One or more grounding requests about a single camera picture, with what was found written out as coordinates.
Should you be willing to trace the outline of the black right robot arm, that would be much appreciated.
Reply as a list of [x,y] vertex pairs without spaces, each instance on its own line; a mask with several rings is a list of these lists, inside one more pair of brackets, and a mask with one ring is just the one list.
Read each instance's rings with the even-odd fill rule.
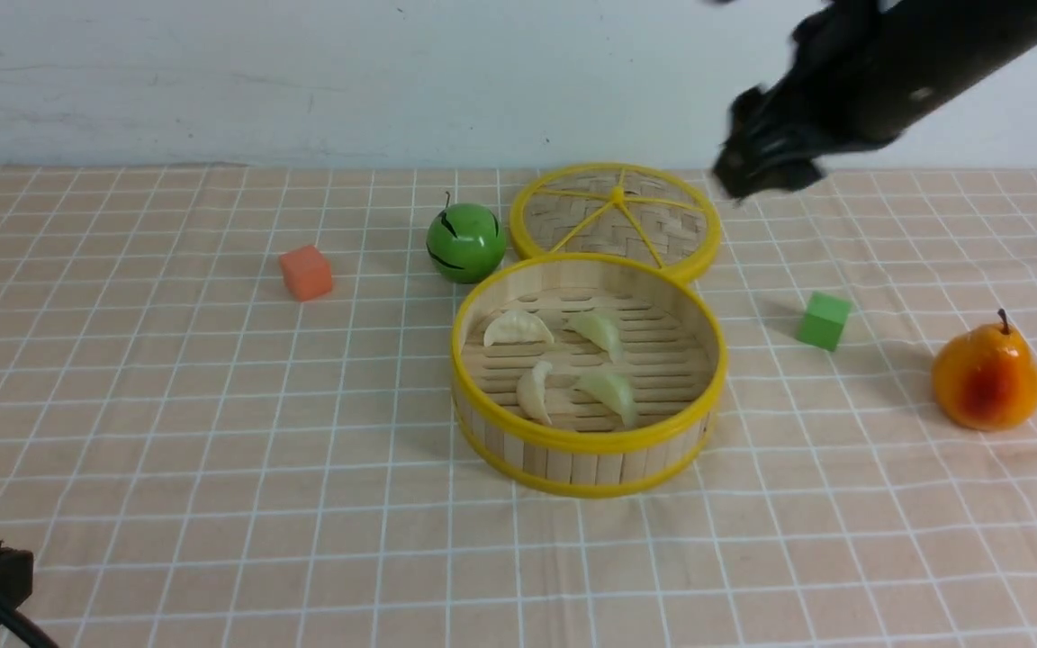
[[741,202],[823,180],[819,159],[887,148],[1037,46],[1037,1],[826,1],[791,33],[789,71],[729,108],[711,169]]

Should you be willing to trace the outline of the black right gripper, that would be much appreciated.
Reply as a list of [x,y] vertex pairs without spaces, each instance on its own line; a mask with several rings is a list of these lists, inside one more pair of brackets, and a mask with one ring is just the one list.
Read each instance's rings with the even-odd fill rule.
[[741,202],[823,180],[822,158],[880,150],[906,131],[897,59],[904,52],[896,1],[826,1],[790,34],[789,71],[729,108],[731,126],[712,176]]

